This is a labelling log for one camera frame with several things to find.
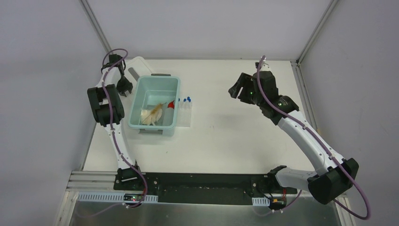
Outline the red cap wash bottle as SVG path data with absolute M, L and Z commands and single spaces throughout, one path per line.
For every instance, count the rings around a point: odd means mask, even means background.
M 162 126 L 171 126 L 174 120 L 175 112 L 175 101 L 171 101 L 167 104 L 166 108 L 163 110 L 163 122 Z

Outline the teal storage bin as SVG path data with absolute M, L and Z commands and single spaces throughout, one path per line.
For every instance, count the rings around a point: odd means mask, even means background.
M 138 130 L 140 134 L 173 136 L 177 123 L 180 85 L 180 79 L 169 74 L 152 74 L 140 77 L 130 107 L 128 126 Z M 173 124 L 162 126 L 163 110 L 173 100 L 175 101 Z M 156 121 L 156 125 L 145 125 L 144 122 L 149 120 Z

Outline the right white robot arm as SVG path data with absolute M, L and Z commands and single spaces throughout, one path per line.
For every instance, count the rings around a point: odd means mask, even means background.
M 311 162 L 314 171 L 278 166 L 267 176 L 267 187 L 279 193 L 285 187 L 310 192 L 321 204 L 328 204 L 353 185 L 359 164 L 345 159 L 315 133 L 299 106 L 288 96 L 278 93 L 276 80 L 270 71 L 259 75 L 241 73 L 228 90 L 232 98 L 256 105 L 274 125 L 286 132 Z

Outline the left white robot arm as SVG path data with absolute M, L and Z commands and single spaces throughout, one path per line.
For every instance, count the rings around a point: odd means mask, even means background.
M 87 95 L 95 121 L 104 127 L 110 137 L 119 179 L 125 181 L 131 190 L 139 190 L 144 178 L 138 174 L 136 159 L 128 154 L 128 142 L 123 130 L 125 111 L 120 98 L 132 92 L 133 84 L 125 77 L 124 57 L 111 53 L 106 57 L 108 63 L 102 63 L 102 77 L 95 87 L 87 90 Z

